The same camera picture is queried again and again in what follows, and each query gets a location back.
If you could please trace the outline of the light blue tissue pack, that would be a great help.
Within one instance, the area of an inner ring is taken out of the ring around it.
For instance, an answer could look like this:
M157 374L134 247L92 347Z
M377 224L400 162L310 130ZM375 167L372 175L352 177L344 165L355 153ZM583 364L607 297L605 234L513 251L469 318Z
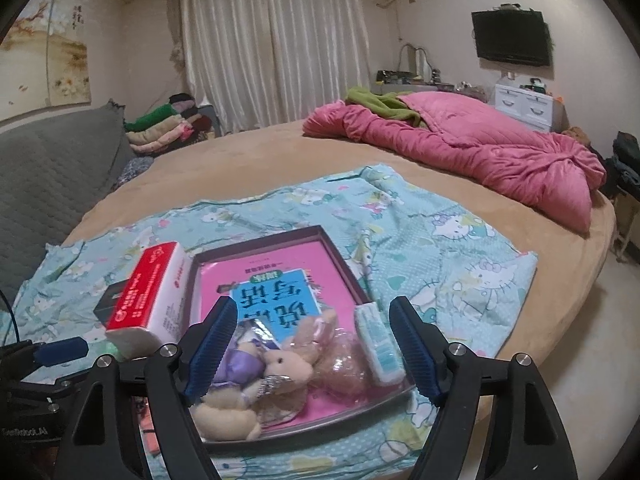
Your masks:
M401 384L406 377L404 366L378 305L368 302L357 306L354 324L374 381L381 387Z

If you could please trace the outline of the cream plush purple dress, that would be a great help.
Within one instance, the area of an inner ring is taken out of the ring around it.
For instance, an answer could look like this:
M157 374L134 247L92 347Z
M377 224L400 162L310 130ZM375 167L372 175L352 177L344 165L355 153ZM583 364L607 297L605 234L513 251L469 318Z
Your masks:
M265 370L262 349L253 341L227 352L205 396L191 408L200 436L209 441L249 441L262 433L253 404Z

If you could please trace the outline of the pink puff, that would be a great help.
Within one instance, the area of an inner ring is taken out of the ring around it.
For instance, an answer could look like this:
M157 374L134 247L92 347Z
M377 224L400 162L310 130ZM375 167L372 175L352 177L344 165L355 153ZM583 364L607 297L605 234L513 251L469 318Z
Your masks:
M339 399L364 396L371 385L371 372L360 339L338 328L314 364L311 383Z

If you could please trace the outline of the beige plush bunny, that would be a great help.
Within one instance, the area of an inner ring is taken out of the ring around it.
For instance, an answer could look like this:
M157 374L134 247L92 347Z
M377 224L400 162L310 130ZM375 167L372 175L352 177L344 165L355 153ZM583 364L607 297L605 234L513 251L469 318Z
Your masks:
M308 386L314 366L329 347L337 330L334 309L302 318L296 333L279 350L262 354L262 378L250 386L250 407L262 428L280 426L293 420L307 403Z

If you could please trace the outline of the red tissue box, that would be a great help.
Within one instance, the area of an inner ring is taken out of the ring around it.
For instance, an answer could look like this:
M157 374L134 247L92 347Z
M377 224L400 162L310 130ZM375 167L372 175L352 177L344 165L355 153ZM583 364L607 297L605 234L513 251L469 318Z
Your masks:
M177 242L146 248L126 281L105 335L126 360L175 344L184 325L186 281L192 258Z

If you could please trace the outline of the pink cloth pack in plastic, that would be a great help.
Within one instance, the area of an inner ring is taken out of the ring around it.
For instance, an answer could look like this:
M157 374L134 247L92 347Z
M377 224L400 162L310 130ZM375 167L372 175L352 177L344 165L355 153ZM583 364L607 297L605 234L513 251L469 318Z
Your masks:
M158 454L160 454L160 445L157 441L155 428L148 404L143 404L139 410L139 426L142 433L142 442L145 451L152 456L157 456Z

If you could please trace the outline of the Hello Kitty blue bedsheet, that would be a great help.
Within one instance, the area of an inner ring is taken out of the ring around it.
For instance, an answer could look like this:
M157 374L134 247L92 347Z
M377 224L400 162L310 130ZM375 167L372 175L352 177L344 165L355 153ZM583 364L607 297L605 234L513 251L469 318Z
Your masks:
M47 247L14 301L18 329L23 338L44 342L83 336L89 353L40 368L27 380L52 384L100 354L120 358L93 309L108 285L128 278L143 249L176 240L195 256L305 226L322 226L382 315L396 296L406 296L422 320L479 356L496 356L510 336L538 260L476 214L385 165L240 200L200 200L91 240ZM225 479L373 479L414 465L436 413L414 392L372 422L303 434L274 451L262 444L257 451L216 452L213 462Z

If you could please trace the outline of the pink quilt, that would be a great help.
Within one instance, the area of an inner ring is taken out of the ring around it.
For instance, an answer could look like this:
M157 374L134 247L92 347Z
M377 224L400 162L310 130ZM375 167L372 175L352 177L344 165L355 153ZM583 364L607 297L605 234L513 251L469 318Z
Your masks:
M382 118L345 98L316 108L303 132L373 145L470 178L575 233L589 232L592 196L604 183L605 170L588 148L562 133L530 130L469 96L397 94L425 127Z

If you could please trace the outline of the stack of folded clothes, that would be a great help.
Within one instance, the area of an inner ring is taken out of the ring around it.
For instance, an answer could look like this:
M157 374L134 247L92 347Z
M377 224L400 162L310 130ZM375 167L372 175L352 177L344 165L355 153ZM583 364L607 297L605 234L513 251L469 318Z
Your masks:
M126 122L125 130L138 156L157 156L221 136L216 110L211 105L199 106L184 92L134 122Z

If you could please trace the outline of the grey quilted sofa cover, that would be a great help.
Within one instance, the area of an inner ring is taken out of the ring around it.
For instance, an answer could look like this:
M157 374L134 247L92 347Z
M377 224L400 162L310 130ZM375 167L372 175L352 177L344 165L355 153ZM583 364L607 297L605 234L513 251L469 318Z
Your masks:
M111 192L134 158L125 107L105 105L1 135L1 291L14 300L46 254Z

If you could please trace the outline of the green garment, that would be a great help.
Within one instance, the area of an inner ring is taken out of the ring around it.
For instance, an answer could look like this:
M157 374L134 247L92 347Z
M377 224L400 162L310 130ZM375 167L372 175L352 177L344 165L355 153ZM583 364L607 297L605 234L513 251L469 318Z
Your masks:
M421 115L408 107L394 92L375 94L363 87L352 87L347 91L345 103L367 107L372 113L382 118L406 122L413 127L426 126Z

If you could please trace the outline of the white drawer cabinet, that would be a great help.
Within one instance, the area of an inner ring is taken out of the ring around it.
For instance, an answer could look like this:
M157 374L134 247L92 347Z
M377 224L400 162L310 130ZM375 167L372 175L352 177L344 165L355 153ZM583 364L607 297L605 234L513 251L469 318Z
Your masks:
M532 130L560 132L563 125L564 105L532 90L496 84L494 107Z

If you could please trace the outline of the dark clothes on chair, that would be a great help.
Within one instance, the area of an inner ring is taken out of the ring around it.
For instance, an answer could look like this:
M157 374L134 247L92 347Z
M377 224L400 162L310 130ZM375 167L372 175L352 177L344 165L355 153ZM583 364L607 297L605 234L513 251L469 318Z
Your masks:
M620 131L613 141L613 155L605 159L606 181L603 193L612 198L622 190L636 200L640 194L640 150L638 139Z

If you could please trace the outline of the white curtains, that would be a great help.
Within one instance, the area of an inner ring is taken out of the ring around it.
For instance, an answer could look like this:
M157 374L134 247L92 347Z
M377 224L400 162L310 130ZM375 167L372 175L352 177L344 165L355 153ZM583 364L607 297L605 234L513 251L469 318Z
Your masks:
M370 81L362 0L179 0L186 82L225 133L295 122Z

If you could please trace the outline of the black wall television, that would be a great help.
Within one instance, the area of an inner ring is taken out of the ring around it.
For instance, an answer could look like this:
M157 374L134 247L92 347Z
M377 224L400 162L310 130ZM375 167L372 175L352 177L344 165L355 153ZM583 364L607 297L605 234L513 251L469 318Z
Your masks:
M551 65L551 39L541 12L498 9L476 11L471 18L479 58L528 66Z

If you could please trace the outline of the wall painting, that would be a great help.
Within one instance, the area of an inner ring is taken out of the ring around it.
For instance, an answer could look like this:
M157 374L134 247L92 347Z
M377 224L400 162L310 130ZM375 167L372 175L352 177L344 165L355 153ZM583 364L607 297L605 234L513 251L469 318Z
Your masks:
M84 7L29 0L1 43L2 120L91 102Z

